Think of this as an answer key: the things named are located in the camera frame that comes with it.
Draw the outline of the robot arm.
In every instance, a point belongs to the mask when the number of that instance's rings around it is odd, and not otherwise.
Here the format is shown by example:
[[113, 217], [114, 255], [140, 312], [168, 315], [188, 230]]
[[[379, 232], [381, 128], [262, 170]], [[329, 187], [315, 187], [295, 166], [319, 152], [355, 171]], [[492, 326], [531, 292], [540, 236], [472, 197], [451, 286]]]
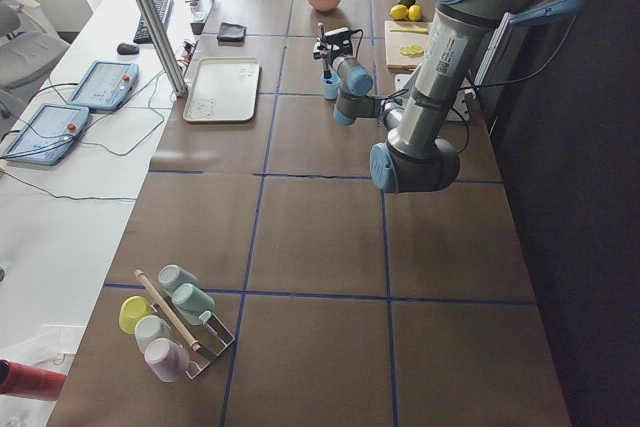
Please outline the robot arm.
[[459, 173], [459, 154], [439, 132], [452, 109], [482, 39], [505, 14], [515, 24], [539, 25], [577, 13], [586, 0], [436, 0], [425, 56], [401, 100], [370, 95], [372, 78], [353, 54], [348, 34], [319, 35], [315, 58], [340, 79], [333, 118], [351, 125], [378, 118], [387, 139], [370, 152], [375, 186], [386, 193], [431, 192], [448, 187]]

